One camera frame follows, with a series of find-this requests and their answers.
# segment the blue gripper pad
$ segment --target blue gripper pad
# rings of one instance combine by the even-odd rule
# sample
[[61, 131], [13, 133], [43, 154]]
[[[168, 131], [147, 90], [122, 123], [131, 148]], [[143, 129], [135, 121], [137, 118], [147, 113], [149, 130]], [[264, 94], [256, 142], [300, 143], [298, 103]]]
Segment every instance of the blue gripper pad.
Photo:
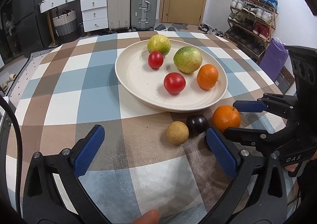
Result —
[[88, 141], [74, 160], [73, 172], [76, 178], [85, 175], [101, 144], [105, 139], [105, 129], [98, 126], [92, 134], [86, 136]]
[[262, 112], [267, 110], [267, 105], [261, 101], [235, 101], [232, 106], [239, 112]]
[[224, 174], [227, 177], [235, 178], [237, 174], [237, 167], [238, 164], [240, 164], [240, 161], [237, 162], [237, 156], [234, 157], [232, 155], [225, 143], [231, 143], [231, 145], [235, 147], [232, 147], [232, 149], [235, 151], [235, 154], [238, 154], [239, 152], [237, 147], [231, 141], [225, 141], [226, 138], [216, 127], [211, 127], [207, 130], [206, 139]]

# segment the suitcase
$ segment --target suitcase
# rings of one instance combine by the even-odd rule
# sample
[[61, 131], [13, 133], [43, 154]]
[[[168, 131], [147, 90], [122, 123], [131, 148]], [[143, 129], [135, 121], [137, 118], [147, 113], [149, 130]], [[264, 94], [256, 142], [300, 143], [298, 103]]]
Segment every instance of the suitcase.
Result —
[[107, 0], [107, 10], [110, 30], [130, 28], [130, 0]]
[[158, 0], [131, 0], [132, 32], [154, 30]]

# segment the checkered tablecloth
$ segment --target checkered tablecloth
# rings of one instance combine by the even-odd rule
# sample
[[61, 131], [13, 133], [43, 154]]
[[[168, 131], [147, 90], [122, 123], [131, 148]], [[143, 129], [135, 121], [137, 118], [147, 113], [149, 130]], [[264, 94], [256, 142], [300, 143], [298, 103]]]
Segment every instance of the checkered tablecloth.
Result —
[[[280, 93], [270, 78], [231, 42], [189, 32], [120, 33], [63, 44], [43, 57], [16, 109], [23, 137], [23, 183], [34, 152], [58, 154], [72, 148], [95, 124], [105, 141], [80, 182], [113, 223], [130, 223], [158, 209], [162, 223], [198, 223], [221, 197], [226, 178], [203, 135], [171, 145], [166, 128], [188, 113], [164, 112], [143, 104], [118, 83], [115, 60], [129, 45], [157, 33], [198, 46], [223, 66], [228, 90], [220, 102], [198, 112], [210, 119], [220, 105]], [[269, 113], [242, 114], [241, 127], [273, 133], [285, 126]], [[11, 129], [7, 155], [16, 157]], [[295, 179], [285, 173], [289, 198]], [[240, 202], [244, 207], [254, 180]]]

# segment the white plate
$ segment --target white plate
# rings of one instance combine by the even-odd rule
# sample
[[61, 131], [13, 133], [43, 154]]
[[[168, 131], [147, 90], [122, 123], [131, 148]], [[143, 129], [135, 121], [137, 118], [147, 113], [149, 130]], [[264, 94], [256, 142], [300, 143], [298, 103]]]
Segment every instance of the white plate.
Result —
[[[149, 53], [146, 41], [137, 42], [127, 47], [117, 58], [115, 71], [118, 80], [125, 89], [143, 102], [170, 112], [191, 112], [210, 107], [225, 94], [228, 86], [227, 75], [220, 63], [204, 50], [196, 47], [202, 55], [202, 66], [214, 65], [219, 72], [216, 85], [210, 90], [201, 89], [196, 81], [198, 71], [186, 74], [177, 69], [173, 62], [178, 49], [191, 44], [170, 40], [172, 47], [158, 70], [153, 70], [147, 63]], [[177, 95], [169, 94], [163, 85], [168, 73], [178, 72], [185, 77], [186, 87]]]

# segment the red tomato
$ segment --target red tomato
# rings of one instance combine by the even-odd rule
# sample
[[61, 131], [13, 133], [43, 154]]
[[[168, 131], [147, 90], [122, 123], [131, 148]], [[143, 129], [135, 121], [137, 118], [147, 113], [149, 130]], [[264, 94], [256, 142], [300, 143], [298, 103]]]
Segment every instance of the red tomato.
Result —
[[152, 69], [159, 69], [163, 64], [164, 58], [159, 51], [153, 51], [147, 58], [147, 62]]
[[185, 85], [185, 78], [180, 73], [169, 73], [164, 78], [164, 87], [169, 93], [180, 93], [182, 90], [184, 90]]

